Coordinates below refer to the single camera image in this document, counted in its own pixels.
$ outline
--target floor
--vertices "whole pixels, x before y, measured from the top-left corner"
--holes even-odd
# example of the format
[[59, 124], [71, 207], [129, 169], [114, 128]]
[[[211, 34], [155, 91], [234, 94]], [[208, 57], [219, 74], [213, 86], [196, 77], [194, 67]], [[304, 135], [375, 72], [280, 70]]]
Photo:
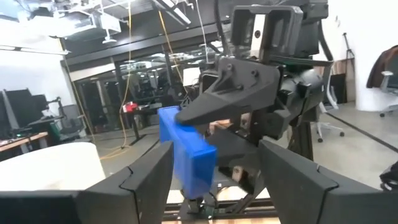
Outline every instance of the floor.
[[[380, 118], [377, 113], [357, 111], [352, 103], [341, 105], [338, 111], [330, 113], [390, 145], [398, 147], [398, 138], [396, 137], [398, 114], [387, 114], [385, 118]], [[387, 166], [398, 161], [398, 153], [326, 114], [321, 115], [321, 121], [343, 128], [345, 137], [340, 137], [338, 131], [325, 130], [323, 132], [324, 142], [319, 143], [317, 142], [318, 136], [313, 131], [315, 162], [371, 187], [379, 188], [380, 173]], [[157, 126], [153, 126], [141, 130], [140, 135], [146, 134], [145, 137], [133, 146], [124, 149], [116, 149], [124, 144], [122, 131], [97, 134], [95, 143], [106, 175], [112, 175], [133, 163], [148, 148], [157, 145], [159, 139], [157, 128]], [[127, 145], [135, 140], [131, 130], [126, 131], [126, 136]], [[286, 146], [287, 138], [283, 137], [277, 143]], [[171, 189], [179, 188], [178, 181], [174, 179]]]

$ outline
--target metal frame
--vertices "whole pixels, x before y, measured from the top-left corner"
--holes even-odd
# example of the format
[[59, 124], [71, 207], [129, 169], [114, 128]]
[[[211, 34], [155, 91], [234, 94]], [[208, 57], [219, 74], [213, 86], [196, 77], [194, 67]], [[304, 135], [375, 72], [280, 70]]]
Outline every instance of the metal frame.
[[[211, 42], [218, 39], [217, 28], [214, 24], [206, 25], [203, 29], [205, 31], [207, 41]], [[197, 27], [169, 34], [169, 40], [172, 43], [172, 47], [177, 49], [184, 46], [202, 44], [203, 34], [201, 28]], [[74, 72], [76, 70], [101, 65], [104, 63], [104, 60], [108, 62], [110, 57], [112, 57], [115, 62], [126, 60], [129, 58], [129, 51], [133, 51], [134, 57], [139, 58], [159, 53], [163, 51], [162, 48], [164, 50], [169, 50], [169, 46], [167, 45], [167, 40], [164, 35], [130, 44], [119, 45], [106, 50], [99, 50], [90, 54], [67, 58], [67, 60], [70, 71]], [[61, 61], [61, 65], [65, 66], [64, 60]]]
[[250, 206], [242, 213], [228, 213], [226, 208], [236, 205], [239, 200], [219, 201], [219, 209], [213, 212], [212, 216], [197, 217], [197, 216], [180, 216], [180, 209], [182, 203], [169, 203], [166, 205], [163, 221], [187, 221], [193, 220], [224, 220], [224, 219], [239, 219], [239, 218], [277, 218], [278, 214], [274, 208], [274, 204], [269, 198], [255, 199]]

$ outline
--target wire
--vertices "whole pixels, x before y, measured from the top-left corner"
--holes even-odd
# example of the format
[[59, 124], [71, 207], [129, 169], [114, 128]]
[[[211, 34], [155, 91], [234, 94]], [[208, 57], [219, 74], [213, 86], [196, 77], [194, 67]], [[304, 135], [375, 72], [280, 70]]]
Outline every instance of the wire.
[[[128, 12], [129, 12], [129, 40], [131, 40], [131, 30], [132, 30], [132, 24], [131, 24], [131, 1], [128, 2]], [[131, 49], [129, 50], [129, 68], [131, 68]], [[122, 118], [122, 110], [123, 110], [123, 105], [126, 102], [127, 98], [127, 93], [129, 91], [129, 84], [130, 84], [130, 77], [131, 77], [131, 70], [129, 69], [128, 75], [127, 75], [127, 82], [126, 82], [126, 91], [124, 92], [124, 98], [122, 100], [122, 104], [120, 105], [119, 109], [119, 119], [120, 123], [122, 125], [122, 130], [123, 130], [123, 136], [124, 136], [124, 142], [121, 148], [124, 148], [127, 143], [127, 135], [126, 135], [126, 130], [124, 129], [124, 123], [123, 123], [123, 118]]]
[[[169, 35], [167, 34], [167, 31], [166, 31], [166, 25], [164, 24], [162, 12], [161, 12], [160, 10], [159, 10], [158, 12], [159, 12], [159, 19], [160, 19], [160, 22], [162, 23], [162, 28], [163, 28], [164, 34], [165, 34], [165, 36], [166, 36], [167, 45], [169, 46], [169, 49], [170, 49], [170, 53], [171, 53], [171, 54], [174, 54], [174, 53], [173, 53], [172, 46], [171, 46], [171, 44], [170, 44]], [[174, 61], [174, 65], [176, 66], [178, 76], [180, 77], [181, 84], [183, 84], [183, 79], [182, 79], [180, 70], [178, 69], [177, 61], [176, 61], [175, 58], [173, 58], [173, 61]], [[186, 96], [186, 95], [188, 94], [188, 91], [187, 91], [187, 89], [185, 88], [184, 85], [182, 85], [182, 87], [183, 87], [184, 90], [185, 90], [185, 93], [186, 93], [185, 96]]]
[[201, 27], [201, 32], [203, 34], [203, 41], [205, 43], [205, 52], [206, 52], [206, 62], [209, 63], [209, 52], [207, 50], [207, 41], [206, 41], [206, 34], [205, 34], [205, 29], [203, 28], [203, 22], [201, 20], [201, 15], [200, 15], [200, 10], [199, 10], [199, 3], [198, 0], [195, 0], [197, 3], [197, 9], [198, 9], [198, 16], [199, 16], [199, 22], [200, 22], [200, 27]]
[[218, 200], [217, 200], [216, 196], [211, 192], [209, 192], [209, 194], [214, 199], [214, 208], [218, 208]]
[[[129, 7], [128, 7], [128, 11], [129, 11], [129, 39], [131, 40], [131, 30], [132, 30], [132, 22], [131, 22], [131, 21], [132, 21], [132, 19], [131, 19], [131, 1], [128, 2], [128, 5], [129, 5]], [[70, 69], [69, 69], [69, 66], [68, 66], [68, 61], [67, 61], [67, 59], [66, 59], [65, 56], [63, 56], [63, 60], [65, 61], [65, 66], [66, 66], [66, 68], [67, 68], [67, 72], [68, 72], [68, 74], [70, 74]], [[131, 50], [129, 51], [129, 64], [130, 64], [130, 63], [131, 63]], [[116, 149], [116, 150], [113, 151], [113, 152], [110, 152], [109, 154], [107, 154], [107, 155], [105, 155], [105, 156], [103, 156], [103, 157], [100, 157], [101, 160], [102, 160], [102, 159], [110, 159], [110, 158], [113, 158], [113, 157], [116, 157], [116, 156], [120, 156], [121, 154], [126, 153], [128, 150], [125, 150], [125, 151], [120, 152], [120, 153], [117, 153], [117, 154], [114, 154], [114, 153], [119, 152], [119, 151], [121, 151], [121, 150], [124, 149], [124, 148], [130, 148], [130, 146], [127, 146], [127, 147], [126, 147], [126, 143], [127, 143], [127, 134], [126, 134], [126, 129], [125, 129], [125, 127], [124, 127], [123, 118], [122, 118], [122, 113], [121, 113], [122, 110], [123, 110], [123, 105], [124, 105], [125, 102], [126, 102], [127, 93], [128, 93], [128, 90], [129, 90], [130, 76], [131, 76], [131, 71], [129, 70], [128, 78], [127, 78], [127, 82], [126, 82], [126, 91], [124, 92], [124, 98], [123, 98], [123, 100], [122, 100], [122, 103], [121, 103], [121, 106], [120, 106], [120, 109], [119, 109], [119, 119], [120, 119], [120, 122], [121, 122], [122, 131], [123, 131], [123, 138], [124, 138], [123, 145], [122, 145], [122, 146], [118, 146], [118, 147], [114, 147], [114, 148], [109, 149], [109, 150], [114, 150], [114, 149]], [[75, 96], [76, 96], [76, 98], [77, 98], [77, 100], [78, 100], [78, 104], [79, 104], [79, 107], [80, 107], [80, 109], [81, 109], [81, 112], [83, 113], [83, 117], [84, 117], [84, 119], [85, 119], [85, 121], [86, 121], [86, 123], [87, 123], [88, 129], [90, 130], [91, 136], [92, 136], [92, 138], [93, 138], [93, 144], [96, 145], [95, 135], [94, 135], [94, 132], [93, 132], [93, 130], [92, 130], [92, 128], [91, 128], [91, 125], [90, 125], [90, 123], [89, 123], [89, 121], [88, 121], [88, 118], [87, 118], [87, 116], [86, 116], [86, 114], [85, 114], [85, 112], [84, 112], [84, 109], [83, 109], [83, 106], [82, 106], [82, 103], [81, 103], [79, 94], [78, 94], [78, 92], [77, 92], [77, 88], [76, 88], [75, 82], [72, 82], [72, 86], [73, 86], [73, 91], [74, 91], [74, 93], [75, 93]]]
[[220, 7], [218, 4], [218, 0], [214, 0], [214, 18], [216, 20], [216, 26], [217, 26], [217, 32], [218, 35], [221, 39], [221, 43], [223, 46], [223, 55], [228, 55], [229, 51], [228, 51], [228, 45], [226, 43], [226, 39], [225, 39], [225, 35], [223, 32], [223, 26], [221, 25], [221, 19], [220, 19]]

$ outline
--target black cable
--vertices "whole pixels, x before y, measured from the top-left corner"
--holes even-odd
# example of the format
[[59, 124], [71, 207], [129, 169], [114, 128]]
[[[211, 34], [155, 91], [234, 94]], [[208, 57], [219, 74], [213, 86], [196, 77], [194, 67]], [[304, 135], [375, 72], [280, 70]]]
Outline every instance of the black cable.
[[330, 61], [330, 62], [333, 61], [333, 56], [330, 52], [328, 44], [326, 43], [325, 35], [323, 34], [322, 21], [318, 22], [318, 39], [319, 39], [319, 42], [321, 43], [323, 53], [325, 53], [325, 56], [328, 59], [328, 61]]
[[225, 35], [223, 32], [223, 26], [221, 25], [221, 18], [220, 18], [220, 7], [219, 7], [219, 3], [218, 0], [214, 0], [214, 19], [216, 21], [216, 26], [217, 26], [217, 32], [218, 35], [221, 39], [221, 43], [223, 45], [223, 55], [228, 55], [228, 45], [225, 39]]
[[209, 194], [214, 199], [214, 208], [218, 208], [218, 200], [217, 200], [216, 196], [211, 192], [209, 192]]

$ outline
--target blue block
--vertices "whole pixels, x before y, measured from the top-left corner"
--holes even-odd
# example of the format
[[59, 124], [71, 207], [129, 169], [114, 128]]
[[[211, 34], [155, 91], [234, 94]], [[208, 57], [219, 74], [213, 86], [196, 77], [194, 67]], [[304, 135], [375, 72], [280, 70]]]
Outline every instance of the blue block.
[[174, 174], [186, 198], [195, 199], [210, 191], [216, 166], [216, 147], [209, 145], [192, 126], [175, 122], [178, 106], [159, 109], [160, 141], [174, 142]]

